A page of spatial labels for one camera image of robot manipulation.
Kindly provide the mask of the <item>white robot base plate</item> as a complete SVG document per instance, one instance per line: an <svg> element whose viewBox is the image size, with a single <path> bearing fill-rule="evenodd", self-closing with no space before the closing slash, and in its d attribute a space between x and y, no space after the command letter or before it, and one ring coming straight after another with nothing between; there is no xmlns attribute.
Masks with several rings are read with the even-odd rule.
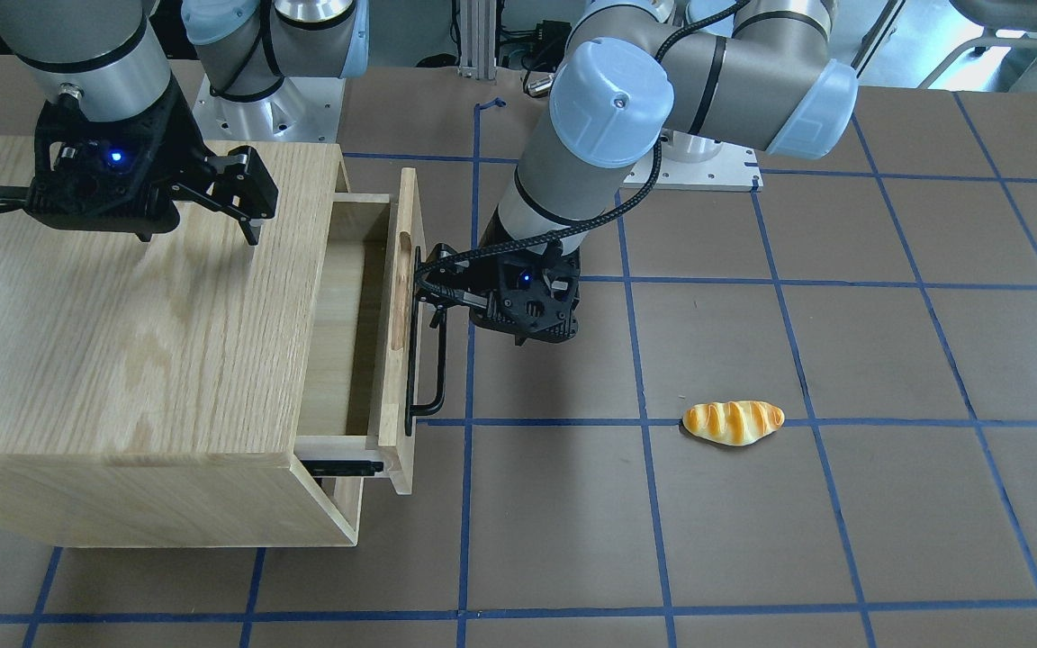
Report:
<svg viewBox="0 0 1037 648"><path fill-rule="evenodd" d="M751 148L665 129L655 189L751 192L764 181Z"/></svg>

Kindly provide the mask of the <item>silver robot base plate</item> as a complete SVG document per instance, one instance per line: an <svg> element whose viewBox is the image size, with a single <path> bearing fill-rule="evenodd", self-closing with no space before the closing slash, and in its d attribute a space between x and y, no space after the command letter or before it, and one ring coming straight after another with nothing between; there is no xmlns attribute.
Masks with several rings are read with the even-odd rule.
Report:
<svg viewBox="0 0 1037 648"><path fill-rule="evenodd" d="M288 77L274 94L252 103L215 98L204 79L193 115L208 140L337 142L346 79Z"/></svg>

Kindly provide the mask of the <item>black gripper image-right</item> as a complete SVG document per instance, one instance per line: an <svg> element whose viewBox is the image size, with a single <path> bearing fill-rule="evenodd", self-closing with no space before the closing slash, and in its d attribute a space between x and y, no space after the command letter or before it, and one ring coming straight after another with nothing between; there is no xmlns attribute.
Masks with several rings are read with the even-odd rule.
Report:
<svg viewBox="0 0 1037 648"><path fill-rule="evenodd" d="M465 299L427 298L433 308L428 327L447 329L447 312L464 306L476 327L512 335L516 345L528 339L571 340L579 331L580 251L563 254L559 243L551 247L551 255L524 249L481 258L478 249L460 253L445 243L435 245L415 270L416 282L437 282L445 275L447 286Z"/></svg>

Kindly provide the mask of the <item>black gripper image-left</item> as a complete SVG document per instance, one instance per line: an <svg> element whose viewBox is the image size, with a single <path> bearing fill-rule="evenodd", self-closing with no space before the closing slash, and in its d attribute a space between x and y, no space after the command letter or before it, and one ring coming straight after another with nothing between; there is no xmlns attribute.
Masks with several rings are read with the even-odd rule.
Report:
<svg viewBox="0 0 1037 648"><path fill-rule="evenodd" d="M259 245L279 189L252 147L213 154L180 92L139 114L90 121L76 98L45 103L34 128L34 177L24 210L55 230L120 232L143 243L180 222L174 201L196 203L239 224Z"/></svg>

